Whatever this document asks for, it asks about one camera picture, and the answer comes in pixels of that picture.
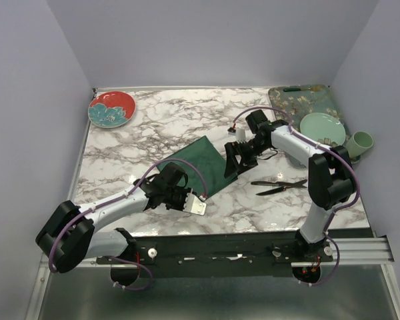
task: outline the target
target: white marble surface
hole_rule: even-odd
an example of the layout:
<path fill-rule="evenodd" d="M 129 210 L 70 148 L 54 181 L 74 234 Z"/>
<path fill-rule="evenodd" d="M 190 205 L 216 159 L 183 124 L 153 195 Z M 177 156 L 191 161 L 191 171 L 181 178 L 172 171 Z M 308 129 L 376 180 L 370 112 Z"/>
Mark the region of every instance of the white marble surface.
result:
<path fill-rule="evenodd" d="M 234 140 L 227 134 L 232 119 L 248 107 L 268 105 L 267 91 L 128 91 L 137 103 L 128 124 L 111 130 L 90 127 L 75 202 L 91 202 L 129 187 L 154 162 L 204 135 L 225 155 L 224 144 Z M 270 111 L 265 113 L 274 119 Z M 239 124 L 247 128 L 244 117 Z M 279 153 L 270 160 L 259 161 L 259 166 L 208 199 L 203 217 L 158 207 L 122 218 L 107 229 L 124 227 L 137 236 L 295 230 L 304 222 L 311 203 L 307 190 L 289 189 L 258 197 L 255 194 L 267 187 L 251 186 L 250 181 L 294 182 L 306 177 L 306 169 L 292 167 L 285 154 Z M 360 201 L 338 212 L 331 224 L 331 228 L 368 226 Z"/>

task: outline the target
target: floral plate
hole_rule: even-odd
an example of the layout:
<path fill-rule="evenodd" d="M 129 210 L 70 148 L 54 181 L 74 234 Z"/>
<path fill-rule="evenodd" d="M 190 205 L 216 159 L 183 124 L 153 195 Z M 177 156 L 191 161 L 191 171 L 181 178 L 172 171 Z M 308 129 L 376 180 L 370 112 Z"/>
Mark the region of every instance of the floral plate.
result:
<path fill-rule="evenodd" d="M 116 128 L 130 120 L 135 106 L 135 100 L 127 93 L 106 92 L 94 98 L 89 105 L 88 116 L 90 121 L 100 128 Z"/>

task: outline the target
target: dark green towel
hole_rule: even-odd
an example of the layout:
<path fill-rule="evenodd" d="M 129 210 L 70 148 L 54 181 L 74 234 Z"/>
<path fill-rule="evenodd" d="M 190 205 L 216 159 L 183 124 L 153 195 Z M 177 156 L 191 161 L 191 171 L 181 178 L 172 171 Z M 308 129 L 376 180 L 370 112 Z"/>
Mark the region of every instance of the dark green towel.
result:
<path fill-rule="evenodd" d="M 237 179 L 236 174 L 227 179 L 224 178 L 225 160 L 206 136 L 194 141 L 192 144 L 175 152 L 168 158 L 183 159 L 196 167 L 206 180 L 208 197 L 211 197 Z M 184 163 L 175 163 L 182 167 L 188 174 L 187 186 L 193 188 L 198 195 L 202 194 L 203 184 L 196 172 Z M 161 171 L 166 164 L 167 163 L 160 164 L 158 166 L 159 170 Z M 185 182 L 182 179 L 179 185 L 184 186 L 184 184 Z"/>

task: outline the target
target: teal flower pattern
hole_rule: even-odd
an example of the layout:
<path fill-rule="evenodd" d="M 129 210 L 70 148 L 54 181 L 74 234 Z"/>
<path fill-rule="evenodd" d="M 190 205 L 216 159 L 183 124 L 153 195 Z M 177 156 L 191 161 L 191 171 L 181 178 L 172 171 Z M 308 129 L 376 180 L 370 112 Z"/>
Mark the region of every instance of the teal flower pattern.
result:
<path fill-rule="evenodd" d="M 89 119 L 101 128 L 115 128 L 127 122 L 122 107 L 107 108 L 102 103 L 89 107 Z"/>

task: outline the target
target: metal floor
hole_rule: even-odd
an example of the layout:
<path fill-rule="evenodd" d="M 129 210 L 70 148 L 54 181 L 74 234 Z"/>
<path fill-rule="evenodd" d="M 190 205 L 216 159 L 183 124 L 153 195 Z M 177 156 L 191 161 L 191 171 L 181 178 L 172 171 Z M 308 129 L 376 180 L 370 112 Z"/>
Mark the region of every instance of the metal floor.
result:
<path fill-rule="evenodd" d="M 326 274 L 330 267 L 323 270 Z M 113 288 L 108 268 L 52 275 L 44 320 L 396 319 L 379 265 L 340 266 L 320 287 L 295 278 L 158 279 L 144 292 Z"/>

